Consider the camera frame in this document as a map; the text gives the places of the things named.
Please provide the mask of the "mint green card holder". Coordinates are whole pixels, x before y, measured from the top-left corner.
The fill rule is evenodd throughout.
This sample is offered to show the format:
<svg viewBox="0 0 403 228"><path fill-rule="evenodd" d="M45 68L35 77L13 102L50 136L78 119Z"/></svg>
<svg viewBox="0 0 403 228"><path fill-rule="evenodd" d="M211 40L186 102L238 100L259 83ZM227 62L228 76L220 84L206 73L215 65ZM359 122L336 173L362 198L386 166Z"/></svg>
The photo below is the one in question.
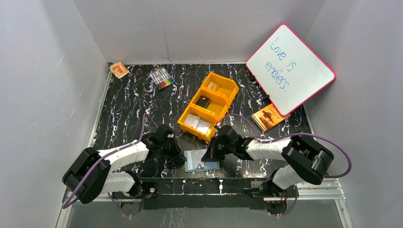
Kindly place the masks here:
<svg viewBox="0 0 403 228"><path fill-rule="evenodd" d="M220 169L218 161L201 161L207 149L185 151L185 172L216 171Z"/></svg>

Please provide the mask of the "orange three-compartment bin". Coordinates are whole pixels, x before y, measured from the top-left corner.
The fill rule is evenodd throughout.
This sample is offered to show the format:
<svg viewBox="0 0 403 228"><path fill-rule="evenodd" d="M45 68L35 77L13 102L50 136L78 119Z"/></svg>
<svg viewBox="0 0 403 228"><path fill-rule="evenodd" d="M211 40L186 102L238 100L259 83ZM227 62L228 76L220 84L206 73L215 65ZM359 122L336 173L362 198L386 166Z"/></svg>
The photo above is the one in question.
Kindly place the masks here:
<svg viewBox="0 0 403 228"><path fill-rule="evenodd" d="M234 80L210 72L177 121L181 130L210 142L238 91Z"/></svg>

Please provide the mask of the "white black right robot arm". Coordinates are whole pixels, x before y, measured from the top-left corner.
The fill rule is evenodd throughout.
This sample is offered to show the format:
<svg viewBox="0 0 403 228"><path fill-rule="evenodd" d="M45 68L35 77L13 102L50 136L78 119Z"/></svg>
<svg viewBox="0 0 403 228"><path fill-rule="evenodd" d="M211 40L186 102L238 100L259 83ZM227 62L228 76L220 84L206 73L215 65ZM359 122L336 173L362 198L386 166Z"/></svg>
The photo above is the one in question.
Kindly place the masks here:
<svg viewBox="0 0 403 228"><path fill-rule="evenodd" d="M314 140L309 133L293 133L275 140L242 137L231 126L218 129L211 138L201 161L222 161L227 154L242 160L273 159L286 161L287 165L275 170L266 182L252 184L244 192L258 195L281 196L287 188L298 183L322 183L332 161L333 153Z"/></svg>

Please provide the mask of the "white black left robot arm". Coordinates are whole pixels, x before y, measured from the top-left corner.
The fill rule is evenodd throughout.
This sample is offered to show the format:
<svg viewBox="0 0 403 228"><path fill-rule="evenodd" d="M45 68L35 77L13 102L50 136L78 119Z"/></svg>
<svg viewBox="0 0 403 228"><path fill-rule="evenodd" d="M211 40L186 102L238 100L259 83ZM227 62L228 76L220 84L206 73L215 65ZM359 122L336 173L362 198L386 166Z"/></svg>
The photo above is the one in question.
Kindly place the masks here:
<svg viewBox="0 0 403 228"><path fill-rule="evenodd" d="M120 168L158 156L163 156L167 162L186 161L173 128L166 124L120 147L106 150L85 148L66 171L62 182L83 204L104 193L122 192L136 198L144 192L143 181L133 172L121 171Z"/></svg>

